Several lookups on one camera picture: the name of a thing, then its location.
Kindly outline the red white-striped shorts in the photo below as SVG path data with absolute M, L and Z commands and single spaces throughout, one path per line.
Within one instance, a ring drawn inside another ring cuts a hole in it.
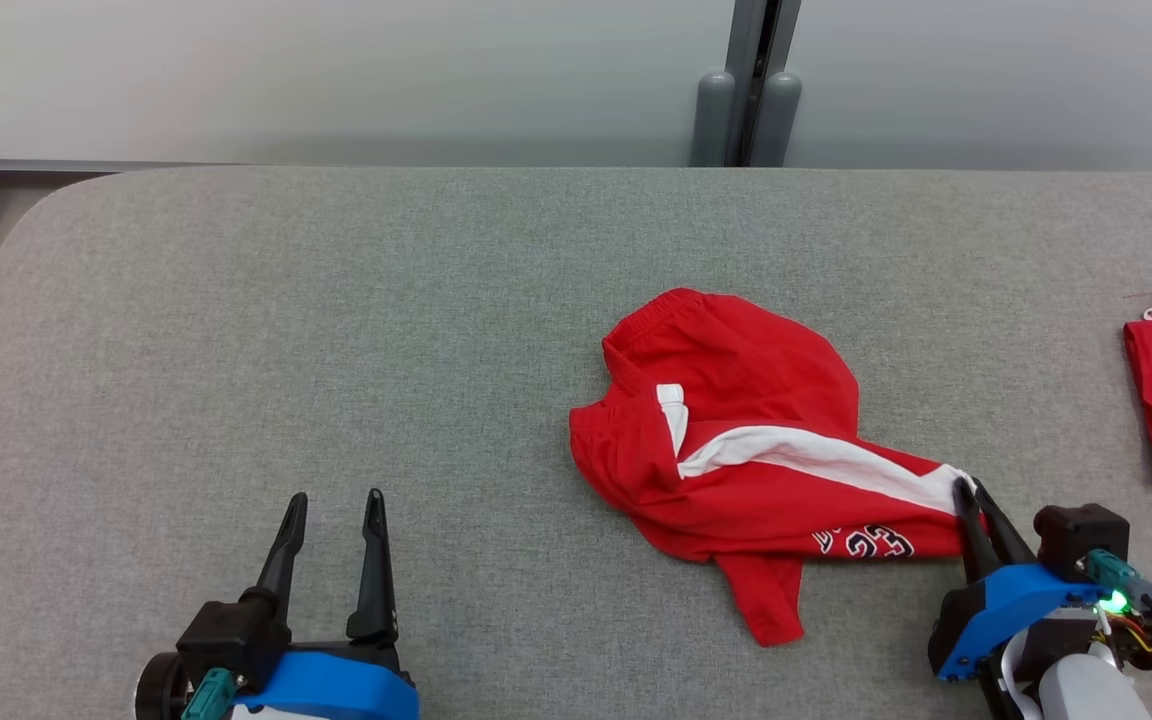
M 808 561 L 963 551 L 946 462 L 859 433 L 859 386 L 814 331 L 677 288 L 602 340 L 611 376 L 570 414 L 579 473 L 666 555 L 713 562 L 764 647 L 803 637 Z

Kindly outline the grey partition post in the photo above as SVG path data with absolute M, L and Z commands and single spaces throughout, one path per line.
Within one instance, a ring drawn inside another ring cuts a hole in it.
M 791 73 L 788 50 L 791 50 L 801 6 L 803 0 L 736 0 L 726 60 L 726 71 L 736 81 L 727 167 L 749 167 L 761 88 L 765 78 L 773 74 Z

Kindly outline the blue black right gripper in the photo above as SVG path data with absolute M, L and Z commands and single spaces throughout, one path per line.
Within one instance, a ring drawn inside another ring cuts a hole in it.
M 929 638 L 931 670 L 942 682 L 973 679 L 996 647 L 1052 611 L 1093 605 L 1102 596 L 1100 585 L 1066 582 L 1037 564 L 1036 553 L 982 482 L 957 478 L 954 507 L 969 584 L 942 598 Z

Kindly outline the grey cylindrical post foot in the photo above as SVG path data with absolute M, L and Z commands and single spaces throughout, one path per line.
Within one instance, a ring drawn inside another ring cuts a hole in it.
M 732 127 L 736 81 L 728 71 L 705 74 L 699 81 L 692 127 L 691 167 L 723 167 Z
M 803 82 L 795 74 L 782 70 L 765 78 L 751 132 L 749 167 L 783 167 L 801 92 Z

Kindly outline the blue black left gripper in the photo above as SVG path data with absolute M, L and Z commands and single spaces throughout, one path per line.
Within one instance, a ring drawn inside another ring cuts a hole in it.
M 253 592 L 285 616 L 291 602 L 294 560 L 306 532 L 308 497 L 298 492 L 285 509 Z M 364 566 L 356 611 L 346 635 L 355 643 L 308 643 L 289 647 L 260 692 L 238 694 L 232 717 L 298 717 L 301 720 L 419 720 L 420 698 L 399 660 L 387 507 L 380 488 L 367 493 Z

